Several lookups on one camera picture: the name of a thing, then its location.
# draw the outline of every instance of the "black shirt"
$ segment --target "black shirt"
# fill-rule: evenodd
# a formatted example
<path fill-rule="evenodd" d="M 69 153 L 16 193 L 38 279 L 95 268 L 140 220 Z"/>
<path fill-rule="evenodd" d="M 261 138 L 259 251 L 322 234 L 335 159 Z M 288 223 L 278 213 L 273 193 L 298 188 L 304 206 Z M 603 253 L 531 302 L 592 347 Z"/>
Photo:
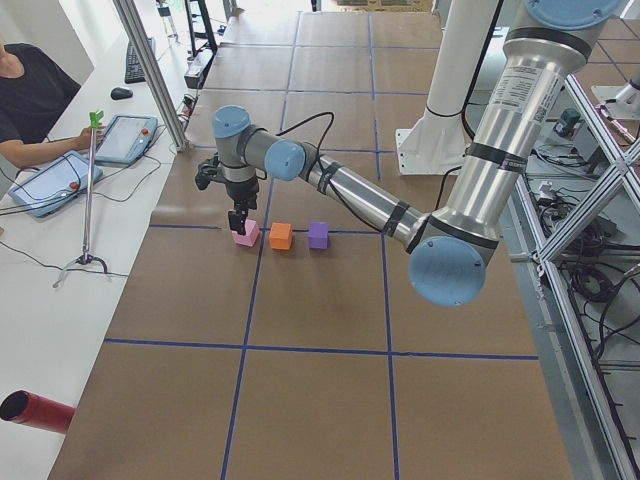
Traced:
<path fill-rule="evenodd" d="M 40 143 L 80 89 L 45 53 L 33 45 L 5 45 L 20 59 L 24 75 L 0 77 L 0 143 Z"/>

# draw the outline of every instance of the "orange cube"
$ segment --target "orange cube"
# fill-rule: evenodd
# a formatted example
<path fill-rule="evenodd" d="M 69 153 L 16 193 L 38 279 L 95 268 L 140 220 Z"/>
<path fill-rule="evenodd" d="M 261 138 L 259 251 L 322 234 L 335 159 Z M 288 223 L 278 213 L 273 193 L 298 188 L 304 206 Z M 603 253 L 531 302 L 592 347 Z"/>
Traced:
<path fill-rule="evenodd" d="M 293 226 L 290 223 L 272 223 L 269 245 L 274 250 L 291 250 Z"/>

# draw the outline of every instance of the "person's hand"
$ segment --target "person's hand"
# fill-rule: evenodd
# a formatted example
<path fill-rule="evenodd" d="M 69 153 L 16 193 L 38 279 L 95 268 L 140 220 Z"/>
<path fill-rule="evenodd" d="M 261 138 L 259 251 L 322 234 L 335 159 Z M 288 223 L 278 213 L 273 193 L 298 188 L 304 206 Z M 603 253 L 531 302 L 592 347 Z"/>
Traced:
<path fill-rule="evenodd" d="M 104 137 L 104 126 L 100 124 L 96 134 L 97 144 Z M 76 137 L 76 150 L 86 150 L 91 146 L 91 127 L 83 128 L 80 135 Z"/>

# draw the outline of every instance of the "red cylinder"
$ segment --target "red cylinder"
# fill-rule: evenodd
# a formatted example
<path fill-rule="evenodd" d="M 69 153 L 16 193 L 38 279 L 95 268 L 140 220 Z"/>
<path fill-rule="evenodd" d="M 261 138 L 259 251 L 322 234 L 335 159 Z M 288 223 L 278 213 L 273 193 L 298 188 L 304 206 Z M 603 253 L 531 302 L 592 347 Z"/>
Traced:
<path fill-rule="evenodd" d="M 65 434 L 76 409 L 41 397 L 35 393 L 18 390 L 4 399 L 0 405 L 0 418 L 8 422 L 42 428 Z"/>

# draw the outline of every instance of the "green clamp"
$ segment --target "green clamp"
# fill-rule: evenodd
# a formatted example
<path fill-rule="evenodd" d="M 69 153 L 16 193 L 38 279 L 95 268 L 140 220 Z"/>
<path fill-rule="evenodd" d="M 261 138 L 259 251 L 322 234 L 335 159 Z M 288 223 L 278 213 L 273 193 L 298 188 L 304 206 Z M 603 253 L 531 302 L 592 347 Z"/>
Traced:
<path fill-rule="evenodd" d="M 104 117 L 104 112 L 102 110 L 97 110 L 95 112 L 89 112 L 89 119 L 91 120 L 91 128 L 97 130 L 100 127 L 100 120 Z"/>

